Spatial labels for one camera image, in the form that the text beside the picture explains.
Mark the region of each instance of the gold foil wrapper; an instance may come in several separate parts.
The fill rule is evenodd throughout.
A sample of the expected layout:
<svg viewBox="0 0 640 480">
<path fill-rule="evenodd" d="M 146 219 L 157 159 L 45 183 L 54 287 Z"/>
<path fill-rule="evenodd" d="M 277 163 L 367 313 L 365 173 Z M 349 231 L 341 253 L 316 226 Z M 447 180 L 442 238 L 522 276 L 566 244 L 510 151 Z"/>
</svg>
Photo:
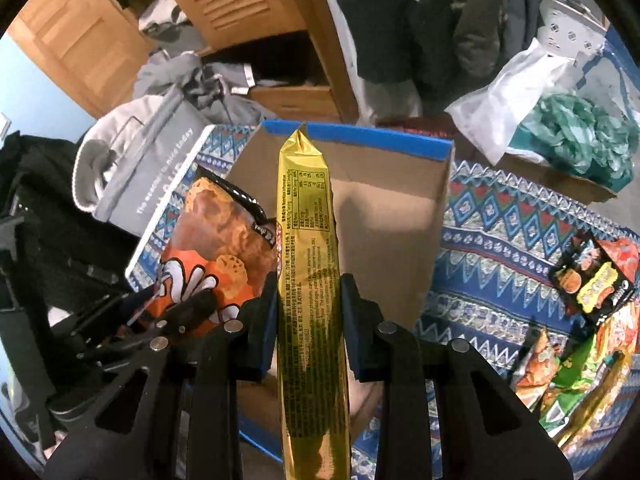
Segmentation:
<svg viewBox="0 0 640 480">
<path fill-rule="evenodd" d="M 278 387 L 287 480 L 350 478 L 340 270 L 329 171 L 302 124 L 278 166 Z"/>
</svg>

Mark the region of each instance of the cardboard box flap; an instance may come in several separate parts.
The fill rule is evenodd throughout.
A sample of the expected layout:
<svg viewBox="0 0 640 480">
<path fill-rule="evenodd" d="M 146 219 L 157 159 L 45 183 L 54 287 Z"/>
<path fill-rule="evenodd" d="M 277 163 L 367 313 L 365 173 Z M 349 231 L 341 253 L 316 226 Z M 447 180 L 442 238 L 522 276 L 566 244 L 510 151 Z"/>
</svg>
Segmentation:
<svg viewBox="0 0 640 480">
<path fill-rule="evenodd" d="M 278 153 L 300 124 L 266 121 L 227 178 L 275 216 Z M 411 330 L 431 285 L 452 143 L 391 130 L 309 123 L 334 194 L 340 272 Z"/>
</svg>

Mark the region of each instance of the green fabric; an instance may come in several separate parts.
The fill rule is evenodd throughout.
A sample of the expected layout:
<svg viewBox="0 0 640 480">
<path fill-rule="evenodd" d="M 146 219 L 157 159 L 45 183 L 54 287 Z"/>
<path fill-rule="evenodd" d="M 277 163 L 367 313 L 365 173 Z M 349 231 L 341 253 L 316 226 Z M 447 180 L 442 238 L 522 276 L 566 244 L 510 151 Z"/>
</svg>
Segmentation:
<svg viewBox="0 0 640 480">
<path fill-rule="evenodd" d="M 520 123 L 510 146 L 532 150 L 563 171 L 615 191 L 633 179 L 638 125 L 571 93 L 541 97 Z"/>
</svg>

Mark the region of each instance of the tribal pattern fabric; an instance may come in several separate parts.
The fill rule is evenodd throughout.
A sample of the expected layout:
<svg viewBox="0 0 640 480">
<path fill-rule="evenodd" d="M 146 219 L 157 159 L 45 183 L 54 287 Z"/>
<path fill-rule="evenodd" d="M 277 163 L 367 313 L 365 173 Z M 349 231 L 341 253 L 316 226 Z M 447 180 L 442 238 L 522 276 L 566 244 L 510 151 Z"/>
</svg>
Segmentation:
<svg viewBox="0 0 640 480">
<path fill-rule="evenodd" d="M 440 343 L 463 337 L 505 379 L 533 343 L 532 329 L 546 326 L 550 341 L 561 347 L 580 338 L 584 320 L 565 317 L 549 281 L 550 270 L 579 230 L 600 239 L 626 237 L 640 246 L 635 232 L 546 187 L 479 164 L 453 165 L 440 251 L 416 334 Z M 597 460 L 639 390 L 640 355 L 635 355 L 616 402 L 570 459 L 577 475 Z M 440 427 L 429 383 L 427 394 L 433 476 L 438 478 Z M 354 444 L 352 480 L 373 479 L 379 426 L 374 418 Z"/>
</svg>

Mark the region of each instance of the wooden drawer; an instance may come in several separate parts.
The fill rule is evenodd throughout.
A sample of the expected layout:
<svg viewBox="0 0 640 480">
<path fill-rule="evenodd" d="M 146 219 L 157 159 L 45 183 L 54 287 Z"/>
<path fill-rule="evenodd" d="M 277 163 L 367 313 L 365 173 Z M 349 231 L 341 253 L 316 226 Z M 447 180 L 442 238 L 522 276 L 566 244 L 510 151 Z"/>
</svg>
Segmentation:
<svg viewBox="0 0 640 480">
<path fill-rule="evenodd" d="M 249 97 L 272 110 L 281 119 L 342 122 L 328 86 L 257 87 L 249 92 Z"/>
</svg>

